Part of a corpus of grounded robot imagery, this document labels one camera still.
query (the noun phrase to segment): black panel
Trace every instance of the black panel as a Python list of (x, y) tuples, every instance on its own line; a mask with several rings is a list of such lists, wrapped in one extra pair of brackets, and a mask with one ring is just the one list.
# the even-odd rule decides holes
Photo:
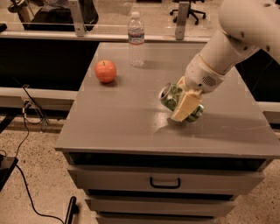
[(79, 90), (99, 42), (0, 38), (0, 87)]
[(236, 65), (248, 89), (258, 102), (280, 102), (280, 66), (260, 50)]

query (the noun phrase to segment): drawer handle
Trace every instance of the drawer handle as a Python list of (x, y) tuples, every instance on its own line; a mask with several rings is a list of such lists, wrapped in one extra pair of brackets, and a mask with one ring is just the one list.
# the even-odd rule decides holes
[(180, 178), (177, 178), (177, 184), (176, 185), (155, 185), (153, 183), (153, 180), (152, 178), (150, 178), (150, 185), (153, 187), (153, 188), (159, 188), (159, 189), (178, 189), (181, 187), (181, 179)]

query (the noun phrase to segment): speckled floor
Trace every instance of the speckled floor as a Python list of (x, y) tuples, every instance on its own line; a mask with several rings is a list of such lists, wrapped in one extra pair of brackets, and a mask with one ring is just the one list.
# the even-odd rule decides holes
[[(97, 223), (95, 212), (90, 212), (84, 201), (84, 192), (76, 188), (67, 173), (67, 161), (53, 148), (63, 126), (63, 120), (51, 120), (45, 133), (39, 133), (40, 125), (30, 125), (30, 135), (18, 153), (18, 165), (23, 170), (31, 196), (38, 212), (65, 219), (68, 202), (77, 197), (80, 213), (75, 224)], [(0, 149), (9, 156), (16, 155), (17, 148), (27, 131), (23, 119), (18, 117), (0, 135)], [(266, 170), (266, 179), (249, 195), (240, 196), (239, 205), (220, 224), (277, 224), (280, 221), (280, 161), (275, 160)], [(0, 192), (1, 224), (49, 224), (60, 223), (36, 215), (27, 196), (24, 181), (15, 169)]]

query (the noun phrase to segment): gray drawer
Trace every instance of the gray drawer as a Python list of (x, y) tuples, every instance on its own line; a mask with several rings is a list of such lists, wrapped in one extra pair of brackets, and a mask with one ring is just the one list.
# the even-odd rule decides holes
[(218, 217), (235, 206), (233, 201), (206, 199), (163, 199), (123, 196), (88, 196), (86, 202), (97, 213), (162, 214)]
[(69, 166), (78, 188), (169, 193), (247, 194), (262, 172), (214, 171), (121, 166)]
[(99, 224), (214, 224), (215, 219), (202, 217), (102, 214), (96, 218)]

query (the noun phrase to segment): power cord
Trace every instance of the power cord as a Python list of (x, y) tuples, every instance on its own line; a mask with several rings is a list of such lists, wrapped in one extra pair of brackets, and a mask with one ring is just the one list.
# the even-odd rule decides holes
[(3, 153), (5, 153), (5, 156), (7, 157), (7, 152), (5, 151), (5, 150), (0, 150), (0, 151), (2, 151)]
[(260, 82), (260, 79), (263, 77), (263, 74), (265, 72), (265, 70), (271, 65), (271, 63), (273, 62), (274, 60), (272, 59), (269, 64), (262, 70), (262, 72), (260, 73), (259, 77), (257, 78), (256, 82), (255, 82), (255, 85), (252, 87), (252, 90), (251, 92), (253, 93), (257, 87), (257, 85), (259, 84)]
[(3, 64), (0, 64), (0, 67), (3, 68), (3, 69), (6, 71), (6, 73), (7, 73), (19, 86), (22, 86), (22, 85), (20, 84), (20, 82), (13, 76), (13, 74), (12, 74), (12, 72), (11, 72), (11, 70), (10, 70), (9, 68), (3, 66)]
[(29, 136), (29, 129), (27, 128), (26, 121), (25, 121), (25, 114), (23, 114), (23, 118), (24, 118), (24, 127), (25, 127), (25, 129), (27, 130), (27, 135), (25, 136), (24, 140), (21, 141), (21, 143), (20, 143), (19, 146), (17, 147), (17, 153), (16, 153), (15, 158), (18, 157), (18, 152), (19, 152), (19, 149), (20, 149), (21, 145), (25, 142), (26, 138)]
[(29, 191), (29, 189), (28, 189), (28, 185), (27, 185), (27, 182), (26, 182), (26, 179), (25, 179), (25, 175), (24, 175), (23, 171), (19, 168), (18, 165), (16, 165), (16, 167), (18, 168), (18, 170), (20, 171), (20, 173), (21, 173), (21, 175), (22, 175), (22, 177), (23, 177), (23, 179), (24, 179), (24, 185), (25, 185), (25, 188), (26, 188), (28, 197), (29, 197), (29, 199), (30, 199), (30, 202), (31, 202), (31, 206), (32, 206), (33, 211), (34, 211), (37, 215), (39, 215), (39, 216), (43, 216), (43, 217), (46, 217), (46, 218), (52, 218), (52, 219), (55, 219), (55, 220), (60, 221), (62, 224), (65, 224), (63, 220), (61, 220), (60, 218), (58, 218), (58, 217), (56, 217), (56, 216), (52, 216), (52, 215), (48, 215), (48, 214), (42, 214), (42, 213), (39, 213), (39, 212), (36, 210), (36, 208), (35, 208), (35, 206), (34, 206), (34, 203), (33, 203), (32, 196), (31, 196), (30, 191)]
[(39, 109), (42, 109), (42, 108), (40, 107), (40, 105), (38, 105), (38, 104), (36, 103), (36, 101), (35, 101), (35, 100), (30, 96), (30, 94), (27, 92), (25, 85), (23, 86), (23, 90), (24, 90), (25, 93), (28, 95), (28, 97), (34, 102), (34, 104), (35, 104)]
[[(29, 136), (29, 129), (27, 128), (26, 121), (25, 121), (25, 120), (26, 120), (26, 110), (27, 110), (27, 109), (28, 109), (28, 106), (27, 106), (27, 104), (25, 104), (24, 107), (23, 107), (23, 118), (24, 118), (24, 127), (25, 127), (26, 130), (27, 130), (27, 135), (25, 136), (24, 140), (23, 140), (23, 141), (19, 144), (19, 146), (17, 147), (17, 154), (16, 154), (16, 157), (18, 156), (18, 152), (19, 152), (19, 149), (20, 149), (21, 145), (22, 145), (23, 142), (26, 140), (26, 138)], [(24, 172), (20, 169), (20, 167), (19, 167), (18, 165), (16, 165), (16, 167), (18, 168), (18, 170), (20, 171), (20, 173), (21, 173), (21, 175), (22, 175), (22, 177), (23, 177), (23, 179), (24, 179), (25, 189), (26, 189), (27, 194), (28, 194), (28, 197), (29, 197), (29, 199), (30, 199), (30, 202), (31, 202), (31, 206), (32, 206), (33, 211), (34, 211), (37, 215), (39, 215), (39, 216), (43, 216), (43, 217), (47, 217), (47, 218), (56, 219), (56, 220), (60, 221), (62, 224), (65, 224), (65, 223), (63, 222), (63, 220), (60, 219), (59, 217), (52, 216), (52, 215), (47, 215), (47, 214), (42, 214), (42, 213), (39, 213), (39, 212), (36, 210), (36, 208), (35, 208), (35, 206), (34, 206), (34, 202), (33, 202), (32, 196), (31, 196), (31, 194), (30, 194), (30, 191), (29, 191), (29, 188), (28, 188), (28, 185), (27, 185), (27, 182), (26, 182), (26, 178), (25, 178)]]
[(43, 118), (40, 118), (38, 122), (30, 122), (28, 119), (27, 119), (27, 109), (29, 109), (31, 107), (31, 103), (29, 101), (26, 101), (24, 103), (24, 106), (23, 106), (23, 115), (24, 115), (24, 120), (27, 121), (29, 124), (40, 124), (42, 121), (43, 121)]

